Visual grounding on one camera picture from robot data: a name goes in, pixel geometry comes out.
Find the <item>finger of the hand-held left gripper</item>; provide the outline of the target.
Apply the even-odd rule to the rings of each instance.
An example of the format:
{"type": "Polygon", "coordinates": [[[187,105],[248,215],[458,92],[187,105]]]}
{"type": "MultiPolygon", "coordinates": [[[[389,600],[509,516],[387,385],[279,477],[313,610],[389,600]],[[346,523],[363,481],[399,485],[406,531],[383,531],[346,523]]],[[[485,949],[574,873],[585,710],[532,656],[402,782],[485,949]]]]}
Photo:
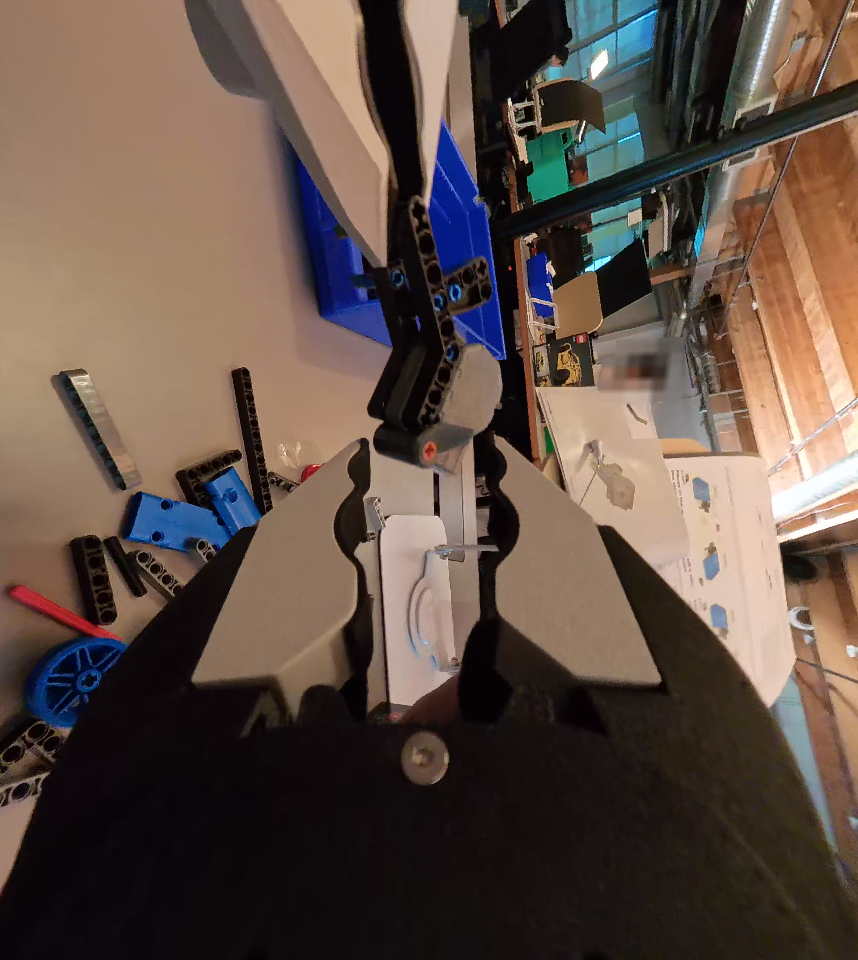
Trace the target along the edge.
{"type": "Polygon", "coordinates": [[[450,57],[459,19],[457,1],[402,3],[402,36],[411,67],[422,197],[432,195],[450,57]]]}
{"type": "Polygon", "coordinates": [[[362,77],[363,18],[350,1],[243,1],[254,64],[299,158],[373,265],[389,255],[390,156],[362,77]]]}

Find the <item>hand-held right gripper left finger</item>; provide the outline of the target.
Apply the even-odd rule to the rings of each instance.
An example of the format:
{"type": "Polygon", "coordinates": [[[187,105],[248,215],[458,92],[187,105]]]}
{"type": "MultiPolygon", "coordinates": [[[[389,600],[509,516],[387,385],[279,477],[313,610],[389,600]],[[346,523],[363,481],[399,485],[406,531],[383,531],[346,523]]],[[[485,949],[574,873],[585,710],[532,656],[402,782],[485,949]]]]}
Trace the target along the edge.
{"type": "Polygon", "coordinates": [[[194,686],[268,685],[290,712],[327,686],[366,710],[374,615],[358,552],[371,482],[370,443],[353,440],[258,523],[194,686]]]}

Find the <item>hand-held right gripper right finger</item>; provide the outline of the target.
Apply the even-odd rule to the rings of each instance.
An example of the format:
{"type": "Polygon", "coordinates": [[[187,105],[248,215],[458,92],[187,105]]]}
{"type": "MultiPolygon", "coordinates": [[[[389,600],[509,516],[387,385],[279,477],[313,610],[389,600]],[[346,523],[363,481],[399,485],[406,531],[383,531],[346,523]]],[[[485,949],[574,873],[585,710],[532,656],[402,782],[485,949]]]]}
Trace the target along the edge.
{"type": "Polygon", "coordinates": [[[488,435],[496,546],[483,617],[494,668],[513,687],[646,690],[661,672],[600,529],[504,438],[488,435]]]}

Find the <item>instruction booklet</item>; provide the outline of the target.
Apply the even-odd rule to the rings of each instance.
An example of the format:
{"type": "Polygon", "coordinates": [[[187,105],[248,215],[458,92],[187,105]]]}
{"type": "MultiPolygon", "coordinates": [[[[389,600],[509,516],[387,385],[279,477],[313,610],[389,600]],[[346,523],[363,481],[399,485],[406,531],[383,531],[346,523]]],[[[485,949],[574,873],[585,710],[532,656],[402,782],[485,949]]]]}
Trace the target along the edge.
{"type": "Polygon", "coordinates": [[[681,558],[687,529],[648,397],[568,387],[535,394],[569,496],[658,573],[681,558]]]}

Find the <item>blue angled shell panel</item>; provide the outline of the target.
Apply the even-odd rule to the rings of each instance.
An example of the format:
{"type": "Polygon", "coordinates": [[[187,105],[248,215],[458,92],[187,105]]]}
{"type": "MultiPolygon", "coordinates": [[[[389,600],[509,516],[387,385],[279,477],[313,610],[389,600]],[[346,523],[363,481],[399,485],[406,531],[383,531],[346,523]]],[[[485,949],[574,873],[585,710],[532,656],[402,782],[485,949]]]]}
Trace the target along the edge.
{"type": "Polygon", "coordinates": [[[230,541],[231,533],[211,510],[139,491],[128,499],[120,538],[188,553],[199,540],[220,550],[230,541]]]}

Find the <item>grey pull-back motor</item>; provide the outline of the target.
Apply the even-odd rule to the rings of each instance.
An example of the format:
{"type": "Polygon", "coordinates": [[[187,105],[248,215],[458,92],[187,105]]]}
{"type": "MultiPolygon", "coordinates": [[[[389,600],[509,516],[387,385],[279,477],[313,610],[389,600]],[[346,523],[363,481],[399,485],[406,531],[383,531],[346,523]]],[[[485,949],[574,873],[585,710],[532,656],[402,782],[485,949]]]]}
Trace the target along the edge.
{"type": "Polygon", "coordinates": [[[457,339],[437,362],[426,347],[394,350],[368,406],[372,445],[397,462],[458,474],[501,399],[498,361],[480,344],[457,339]]]}

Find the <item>grey desk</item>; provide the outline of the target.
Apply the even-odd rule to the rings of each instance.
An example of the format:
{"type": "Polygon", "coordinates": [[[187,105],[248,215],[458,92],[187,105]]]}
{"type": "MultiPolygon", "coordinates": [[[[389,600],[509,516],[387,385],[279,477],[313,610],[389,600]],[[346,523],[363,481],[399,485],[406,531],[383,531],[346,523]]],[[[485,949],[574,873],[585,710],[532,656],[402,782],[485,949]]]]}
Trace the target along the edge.
{"type": "MultiPolygon", "coordinates": [[[[111,490],[55,382],[87,367],[146,482],[230,425],[216,367],[269,375],[284,413],[339,446],[371,434],[363,407],[383,350],[325,330],[285,277],[297,268],[274,116],[227,97],[180,2],[0,2],[0,724],[17,669],[55,635],[4,596],[26,580],[62,596],[64,543],[101,530],[111,490]]],[[[0,812],[0,958],[66,945],[121,958],[176,904],[178,933],[219,943],[219,896],[295,877],[258,851],[277,778],[246,723],[267,684],[197,687],[248,550],[243,541],[164,605],[159,643],[137,641],[70,733],[41,798],[0,812]]]]}

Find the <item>blue curved shell panel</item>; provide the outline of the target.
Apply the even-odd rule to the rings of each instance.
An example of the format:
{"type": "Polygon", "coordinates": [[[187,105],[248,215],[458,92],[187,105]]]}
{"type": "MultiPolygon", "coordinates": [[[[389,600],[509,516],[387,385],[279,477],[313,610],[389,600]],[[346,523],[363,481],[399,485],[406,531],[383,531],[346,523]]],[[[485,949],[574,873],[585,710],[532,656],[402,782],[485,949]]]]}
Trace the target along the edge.
{"type": "Polygon", "coordinates": [[[254,527],[262,519],[263,514],[235,467],[231,466],[205,481],[203,489],[231,538],[254,527]]]}

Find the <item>white stand base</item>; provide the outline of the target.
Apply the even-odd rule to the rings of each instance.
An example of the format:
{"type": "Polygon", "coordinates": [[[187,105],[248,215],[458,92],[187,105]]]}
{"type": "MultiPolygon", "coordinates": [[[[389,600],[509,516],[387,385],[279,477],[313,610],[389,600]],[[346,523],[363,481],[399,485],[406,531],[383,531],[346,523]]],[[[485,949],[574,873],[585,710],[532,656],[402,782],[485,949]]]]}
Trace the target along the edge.
{"type": "MultiPolygon", "coordinates": [[[[418,658],[409,637],[410,596],[422,574],[423,555],[436,546],[447,546],[445,524],[436,515],[392,515],[378,536],[387,696],[388,701],[398,707],[415,705],[455,675],[440,673],[418,658]]],[[[452,612],[456,628],[453,601],[452,612]]],[[[457,655],[462,660],[456,629],[455,641],[457,655]]]]}

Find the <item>dark grey short beam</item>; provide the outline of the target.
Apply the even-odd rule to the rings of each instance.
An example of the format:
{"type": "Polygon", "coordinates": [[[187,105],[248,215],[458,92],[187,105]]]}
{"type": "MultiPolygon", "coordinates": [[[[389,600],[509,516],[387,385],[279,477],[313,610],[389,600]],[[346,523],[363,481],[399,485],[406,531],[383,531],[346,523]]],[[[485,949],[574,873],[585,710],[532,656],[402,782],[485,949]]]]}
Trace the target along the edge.
{"type": "Polygon", "coordinates": [[[175,600],[183,591],[183,582],[150,551],[133,550],[127,556],[135,564],[139,575],[167,602],[175,600]]]}

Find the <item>black flat beam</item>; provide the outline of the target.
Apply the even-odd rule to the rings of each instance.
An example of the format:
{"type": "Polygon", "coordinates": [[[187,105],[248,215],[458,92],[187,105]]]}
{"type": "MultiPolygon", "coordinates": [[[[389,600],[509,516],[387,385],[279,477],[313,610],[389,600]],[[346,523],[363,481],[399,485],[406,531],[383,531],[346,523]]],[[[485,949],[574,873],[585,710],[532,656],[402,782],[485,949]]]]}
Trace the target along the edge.
{"type": "Polygon", "coordinates": [[[175,474],[175,480],[183,499],[193,506],[214,512],[207,483],[235,468],[242,459],[243,453],[240,449],[231,449],[179,470],[175,474]]]}

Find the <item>green panel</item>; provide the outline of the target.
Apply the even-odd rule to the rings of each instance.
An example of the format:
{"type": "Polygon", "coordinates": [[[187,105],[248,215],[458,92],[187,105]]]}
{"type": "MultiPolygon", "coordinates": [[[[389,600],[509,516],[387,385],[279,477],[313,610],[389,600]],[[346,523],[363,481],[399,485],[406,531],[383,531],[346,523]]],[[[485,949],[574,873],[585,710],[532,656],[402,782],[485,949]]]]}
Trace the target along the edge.
{"type": "Polygon", "coordinates": [[[568,160],[574,142],[574,127],[543,133],[528,142],[528,192],[534,203],[566,194],[572,189],[568,160]]]}

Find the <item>long black beam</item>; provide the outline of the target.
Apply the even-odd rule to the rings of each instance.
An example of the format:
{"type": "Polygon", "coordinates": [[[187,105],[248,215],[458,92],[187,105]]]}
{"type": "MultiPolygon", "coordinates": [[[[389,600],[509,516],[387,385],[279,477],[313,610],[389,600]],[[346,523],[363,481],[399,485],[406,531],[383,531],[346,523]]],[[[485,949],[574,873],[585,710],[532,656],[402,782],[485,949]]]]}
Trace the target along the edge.
{"type": "Polygon", "coordinates": [[[260,514],[265,516],[273,509],[272,488],[259,425],[253,379],[246,367],[233,369],[231,378],[251,493],[260,514]]]}

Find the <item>blue plastic bin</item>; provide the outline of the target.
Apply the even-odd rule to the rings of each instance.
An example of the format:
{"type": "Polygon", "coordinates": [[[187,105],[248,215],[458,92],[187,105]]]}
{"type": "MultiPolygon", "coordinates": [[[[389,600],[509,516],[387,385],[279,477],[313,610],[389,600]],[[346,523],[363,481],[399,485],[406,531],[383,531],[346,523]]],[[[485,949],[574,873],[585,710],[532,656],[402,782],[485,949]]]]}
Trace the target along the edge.
{"type": "MultiPolygon", "coordinates": [[[[319,315],[336,326],[388,347],[391,341],[375,290],[358,286],[355,281],[367,270],[362,251],[339,225],[294,148],[290,154],[319,315]]],[[[480,344],[498,361],[504,361],[507,349],[494,276],[488,210],[445,121],[440,123],[429,216],[440,266],[447,276],[462,276],[472,260],[485,259],[487,278],[483,284],[491,290],[486,302],[469,306],[466,280],[448,280],[446,284],[457,284],[461,290],[455,317],[459,334],[466,342],[480,344]]]]}

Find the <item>red axle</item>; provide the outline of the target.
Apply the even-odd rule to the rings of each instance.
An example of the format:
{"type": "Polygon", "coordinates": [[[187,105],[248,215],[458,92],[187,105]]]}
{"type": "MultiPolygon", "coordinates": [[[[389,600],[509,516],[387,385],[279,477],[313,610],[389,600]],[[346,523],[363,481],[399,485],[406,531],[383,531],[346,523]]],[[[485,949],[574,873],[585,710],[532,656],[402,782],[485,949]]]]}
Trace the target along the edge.
{"type": "Polygon", "coordinates": [[[15,584],[7,590],[6,594],[9,599],[20,606],[75,631],[80,637],[122,642],[122,638],[112,631],[89,622],[25,585],[15,584]]]}

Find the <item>blue wheel hub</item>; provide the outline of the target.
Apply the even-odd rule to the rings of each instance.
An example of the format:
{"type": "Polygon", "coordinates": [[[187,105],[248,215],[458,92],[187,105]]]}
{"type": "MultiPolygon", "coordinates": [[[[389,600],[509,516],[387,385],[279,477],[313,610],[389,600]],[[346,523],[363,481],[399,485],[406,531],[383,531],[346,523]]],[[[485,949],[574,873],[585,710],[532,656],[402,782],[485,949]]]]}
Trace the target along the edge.
{"type": "Polygon", "coordinates": [[[58,730],[74,728],[127,649],[122,640],[91,636],[54,646],[33,666],[24,684],[27,714],[58,730]]]}

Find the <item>background toy box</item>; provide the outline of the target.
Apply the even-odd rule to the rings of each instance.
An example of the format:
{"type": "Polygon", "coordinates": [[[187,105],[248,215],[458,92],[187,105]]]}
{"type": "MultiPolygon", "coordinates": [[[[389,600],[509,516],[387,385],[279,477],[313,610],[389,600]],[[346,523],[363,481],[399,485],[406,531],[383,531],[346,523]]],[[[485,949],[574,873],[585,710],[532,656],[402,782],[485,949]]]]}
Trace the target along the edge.
{"type": "Polygon", "coordinates": [[[532,348],[534,384],[540,388],[593,388],[595,356],[591,334],[551,339],[532,348]]]}

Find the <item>small blue bin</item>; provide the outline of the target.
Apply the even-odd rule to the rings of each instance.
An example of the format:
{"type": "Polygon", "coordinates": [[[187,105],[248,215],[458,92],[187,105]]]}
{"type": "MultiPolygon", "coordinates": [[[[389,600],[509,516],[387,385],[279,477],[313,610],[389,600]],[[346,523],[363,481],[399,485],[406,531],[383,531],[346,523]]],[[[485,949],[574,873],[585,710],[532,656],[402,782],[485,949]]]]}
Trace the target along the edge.
{"type": "Polygon", "coordinates": [[[555,324],[553,274],[547,253],[531,256],[526,264],[527,282],[534,315],[545,323],[555,324]]]}

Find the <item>black steel pillar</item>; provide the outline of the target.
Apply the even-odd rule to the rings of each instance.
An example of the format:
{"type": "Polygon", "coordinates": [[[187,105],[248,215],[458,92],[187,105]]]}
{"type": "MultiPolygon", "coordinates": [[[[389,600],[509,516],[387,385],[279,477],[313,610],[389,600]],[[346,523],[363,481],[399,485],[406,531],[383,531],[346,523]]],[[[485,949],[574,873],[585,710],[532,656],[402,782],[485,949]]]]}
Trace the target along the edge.
{"type": "Polygon", "coordinates": [[[858,79],[746,123],[713,142],[665,154],[514,212],[495,222],[493,245],[511,243],[543,228],[638,199],[732,158],[807,136],[857,115],[858,79]]]}

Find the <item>black monitor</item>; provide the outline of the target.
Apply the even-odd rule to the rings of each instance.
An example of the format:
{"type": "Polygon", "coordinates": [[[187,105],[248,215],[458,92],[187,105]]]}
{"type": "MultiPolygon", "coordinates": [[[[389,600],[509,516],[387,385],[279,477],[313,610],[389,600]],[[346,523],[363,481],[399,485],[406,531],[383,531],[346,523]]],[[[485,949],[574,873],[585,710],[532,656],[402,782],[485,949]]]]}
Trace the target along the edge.
{"type": "Polygon", "coordinates": [[[636,239],[595,270],[603,320],[652,293],[646,246],[636,239]]]}

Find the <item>silver ventilation duct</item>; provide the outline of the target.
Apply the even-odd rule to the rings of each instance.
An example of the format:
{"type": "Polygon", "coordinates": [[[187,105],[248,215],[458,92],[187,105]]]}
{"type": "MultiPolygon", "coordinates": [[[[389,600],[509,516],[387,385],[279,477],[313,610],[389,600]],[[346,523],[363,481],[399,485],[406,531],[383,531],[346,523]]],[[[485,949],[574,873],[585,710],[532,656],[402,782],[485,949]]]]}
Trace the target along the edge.
{"type": "Polygon", "coordinates": [[[801,483],[771,498],[772,518],[789,522],[812,513],[822,504],[858,489],[858,449],[801,483]]]}

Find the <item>silver ceiling duct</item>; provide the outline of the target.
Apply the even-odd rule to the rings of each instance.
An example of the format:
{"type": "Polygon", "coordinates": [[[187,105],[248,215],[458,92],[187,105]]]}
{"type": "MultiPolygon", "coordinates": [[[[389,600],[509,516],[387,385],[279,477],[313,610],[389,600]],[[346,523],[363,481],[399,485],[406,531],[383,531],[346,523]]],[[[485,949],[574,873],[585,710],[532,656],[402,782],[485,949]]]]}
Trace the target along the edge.
{"type": "MultiPolygon", "coordinates": [[[[747,2],[743,28],[723,101],[721,128],[725,133],[737,122],[771,114],[778,98],[775,73],[793,19],[791,1],[747,2]]],[[[710,282],[731,221],[737,187],[751,160],[731,158],[712,168],[706,183],[694,241],[695,269],[687,306],[699,304],[710,282]]]]}

